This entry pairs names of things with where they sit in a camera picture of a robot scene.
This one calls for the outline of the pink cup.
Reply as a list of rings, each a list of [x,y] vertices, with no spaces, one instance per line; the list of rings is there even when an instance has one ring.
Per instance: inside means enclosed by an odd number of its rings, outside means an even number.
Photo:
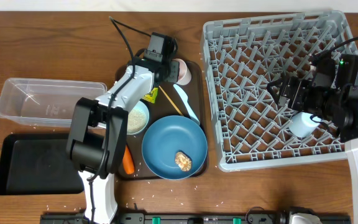
[[[180,58],[175,58],[174,61],[179,62],[179,76],[176,84],[178,85],[187,85],[191,82],[191,72],[186,64],[186,62]]]

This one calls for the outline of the light blue cup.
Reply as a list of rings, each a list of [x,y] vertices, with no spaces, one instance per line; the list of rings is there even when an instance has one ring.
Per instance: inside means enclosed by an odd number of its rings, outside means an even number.
[[[321,122],[321,118],[309,113],[300,112],[291,118],[289,130],[298,138],[309,136]]]

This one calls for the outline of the light blue bowl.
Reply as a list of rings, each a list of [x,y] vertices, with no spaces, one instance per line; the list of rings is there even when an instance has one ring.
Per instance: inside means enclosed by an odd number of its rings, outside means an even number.
[[[150,113],[147,105],[139,101],[129,113],[127,134],[135,135],[141,133],[147,126],[149,118]]]

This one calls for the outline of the dark blue plate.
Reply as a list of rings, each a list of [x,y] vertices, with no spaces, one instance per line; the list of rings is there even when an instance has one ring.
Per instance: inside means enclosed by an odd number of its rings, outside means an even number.
[[[189,171],[181,170],[175,162],[179,152],[190,159]],[[145,164],[163,179],[180,180],[195,175],[204,165],[207,154],[205,133],[198,124],[184,116],[160,118],[148,128],[142,140]]]

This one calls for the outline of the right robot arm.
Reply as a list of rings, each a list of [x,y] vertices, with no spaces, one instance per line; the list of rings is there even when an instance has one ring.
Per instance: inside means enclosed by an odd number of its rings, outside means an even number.
[[[267,90],[277,106],[309,113],[338,128],[345,145],[352,180],[354,223],[358,223],[358,55],[329,52],[313,56],[310,80],[283,76],[270,82]]]

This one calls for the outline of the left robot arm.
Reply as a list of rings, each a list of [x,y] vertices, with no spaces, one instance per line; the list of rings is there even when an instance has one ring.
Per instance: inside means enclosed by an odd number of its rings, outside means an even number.
[[[126,150],[129,113],[153,88],[178,80],[179,63],[173,58],[177,42],[152,33],[143,53],[131,55],[126,71],[105,94],[80,98],[74,108],[67,142],[67,156],[85,187],[89,223],[111,223],[116,212],[114,174]]]

